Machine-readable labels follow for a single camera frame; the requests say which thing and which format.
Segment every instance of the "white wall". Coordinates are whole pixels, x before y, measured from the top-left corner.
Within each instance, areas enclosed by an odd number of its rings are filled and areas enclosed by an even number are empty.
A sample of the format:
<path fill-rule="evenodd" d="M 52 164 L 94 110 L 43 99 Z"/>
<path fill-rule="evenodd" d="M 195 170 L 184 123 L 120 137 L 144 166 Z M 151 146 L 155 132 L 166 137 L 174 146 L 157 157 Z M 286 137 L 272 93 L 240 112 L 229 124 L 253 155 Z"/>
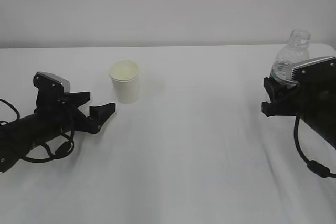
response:
<path fill-rule="evenodd" d="M 284 42 L 336 46 L 335 0 L 0 0 L 0 47 Z"/>

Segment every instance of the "clear plastic bottle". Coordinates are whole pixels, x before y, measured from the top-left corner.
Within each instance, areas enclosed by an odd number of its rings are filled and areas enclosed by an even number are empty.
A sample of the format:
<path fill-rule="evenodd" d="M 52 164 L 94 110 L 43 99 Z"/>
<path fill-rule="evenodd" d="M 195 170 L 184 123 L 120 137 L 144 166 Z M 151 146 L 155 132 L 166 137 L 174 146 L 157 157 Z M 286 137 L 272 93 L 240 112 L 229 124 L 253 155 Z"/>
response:
<path fill-rule="evenodd" d="M 270 76 L 288 88 L 295 86 L 297 82 L 286 79 L 286 70 L 293 63 L 309 59 L 309 41 L 310 32 L 301 29 L 292 31 L 287 45 L 278 52 L 274 60 Z"/>

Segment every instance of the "white table surface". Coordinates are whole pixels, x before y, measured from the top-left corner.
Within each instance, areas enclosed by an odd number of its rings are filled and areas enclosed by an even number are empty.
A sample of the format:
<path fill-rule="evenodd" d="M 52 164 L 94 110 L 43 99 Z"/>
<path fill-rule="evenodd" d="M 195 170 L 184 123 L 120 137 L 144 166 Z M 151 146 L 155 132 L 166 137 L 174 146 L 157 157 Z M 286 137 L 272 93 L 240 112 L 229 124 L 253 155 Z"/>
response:
<path fill-rule="evenodd" d="M 76 134 L 71 156 L 0 174 L 0 223 L 335 223 L 336 180 L 307 170 L 294 118 L 260 111 L 282 46 L 1 49 L 0 97 L 22 116 L 35 108 L 37 71 L 91 91 L 91 105 L 116 101 L 116 60 L 136 61 L 142 86 L 99 134 Z M 310 53 L 335 55 L 324 44 Z M 307 155 L 335 172 L 336 150 L 303 123 L 299 131 Z"/>

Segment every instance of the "white paper cup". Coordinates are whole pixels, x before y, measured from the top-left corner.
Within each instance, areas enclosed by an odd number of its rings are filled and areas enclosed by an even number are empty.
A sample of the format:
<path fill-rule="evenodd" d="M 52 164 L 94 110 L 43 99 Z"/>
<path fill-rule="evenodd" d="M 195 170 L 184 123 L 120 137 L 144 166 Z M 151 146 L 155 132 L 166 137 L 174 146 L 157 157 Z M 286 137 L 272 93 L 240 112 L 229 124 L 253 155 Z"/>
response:
<path fill-rule="evenodd" d="M 109 71 L 118 102 L 129 104 L 139 98 L 139 67 L 131 60 L 120 60 Z"/>

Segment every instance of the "black cable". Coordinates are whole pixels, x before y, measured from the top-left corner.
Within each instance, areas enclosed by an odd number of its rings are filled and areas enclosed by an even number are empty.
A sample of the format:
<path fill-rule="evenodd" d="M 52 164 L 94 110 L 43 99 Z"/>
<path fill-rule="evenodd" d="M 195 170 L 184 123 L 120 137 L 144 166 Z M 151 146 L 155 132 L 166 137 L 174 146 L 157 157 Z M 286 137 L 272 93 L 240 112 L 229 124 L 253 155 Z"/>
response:
<path fill-rule="evenodd" d="M 301 146 L 299 144 L 299 137 L 298 137 L 299 122 L 300 122 L 301 115 L 302 115 L 301 111 L 297 113 L 297 116 L 295 118 L 295 123 L 294 123 L 294 143 L 295 143 L 296 150 L 298 151 L 303 161 L 307 164 L 308 169 L 310 169 L 312 172 L 314 172 L 315 174 L 319 175 L 322 178 L 327 178 L 327 177 L 336 178 L 336 174 L 331 173 L 330 170 L 326 166 L 320 164 L 319 162 L 315 160 L 309 160 L 303 153 Z"/>
<path fill-rule="evenodd" d="M 303 153 L 303 151 L 301 149 L 301 146 L 299 144 L 298 130 L 299 130 L 300 118 L 301 118 L 301 112 L 299 112 L 297 114 L 296 118 L 295 118 L 295 123 L 294 123 L 294 143 L 295 143 L 296 150 L 298 151 L 300 157 L 303 159 L 303 161 L 305 161 L 306 163 L 308 163 L 309 159 L 307 159 L 307 157 Z"/>
<path fill-rule="evenodd" d="M 19 111 L 13 105 L 11 105 L 9 102 L 7 102 L 6 100 L 1 99 L 1 98 L 0 98 L 0 102 L 5 103 L 8 107 L 10 107 L 15 112 L 15 114 L 16 114 L 16 121 L 18 121 L 20 119 L 20 113 L 19 113 Z"/>
<path fill-rule="evenodd" d="M 20 113 L 19 111 L 13 106 L 11 105 L 9 102 L 3 100 L 3 99 L 0 99 L 1 102 L 5 103 L 8 107 L 10 107 L 16 114 L 16 120 L 15 121 L 18 121 L 20 119 Z M 69 115 L 69 121 L 70 121 L 70 130 L 71 130 L 71 133 L 70 133 L 70 136 L 64 134 L 63 132 L 60 133 L 61 136 L 63 136 L 64 138 L 66 138 L 68 141 L 67 142 L 64 142 L 57 150 L 56 150 L 56 153 L 57 151 L 62 148 L 62 146 L 65 146 L 67 147 L 68 145 L 67 144 L 70 144 L 71 145 L 71 148 L 69 148 L 66 152 L 64 153 L 57 153 L 57 154 L 53 154 L 50 150 L 50 147 L 49 145 L 47 145 L 46 143 L 42 142 L 42 143 L 37 143 L 39 144 L 41 147 L 43 147 L 46 152 L 48 153 L 49 157 L 48 158 L 42 158 L 42 159 L 36 159 L 36 158 L 30 158 L 30 157 L 27 157 L 26 155 L 22 155 L 18 150 L 17 150 L 17 147 L 15 146 L 15 144 L 13 144 L 11 141 L 6 141 L 6 144 L 7 146 L 19 157 L 21 158 L 22 160 L 24 161 L 27 161 L 27 162 L 30 162 L 30 163 L 46 163 L 46 162 L 49 162 L 49 161 L 52 161 L 52 160 L 55 160 L 55 159 L 61 159 L 61 158 L 64 158 L 64 157 L 67 157 L 69 156 L 73 151 L 74 151 L 74 148 L 75 148 L 75 143 L 73 141 L 74 139 L 74 136 L 75 136 L 75 124 L 74 124 L 74 119 L 72 118 L 72 114 L 71 114 L 71 111 L 69 108 L 66 107 L 65 104 L 63 104 L 65 106 L 65 109 L 67 111 L 67 114 Z M 0 126 L 2 126 L 2 124 L 7 124 L 8 122 L 7 121 L 0 121 Z M 6 131 L 4 131 L 3 129 L 1 129 L 0 127 L 0 130 L 2 130 L 6 136 L 9 138 L 9 139 L 13 139 L 10 134 Z"/>

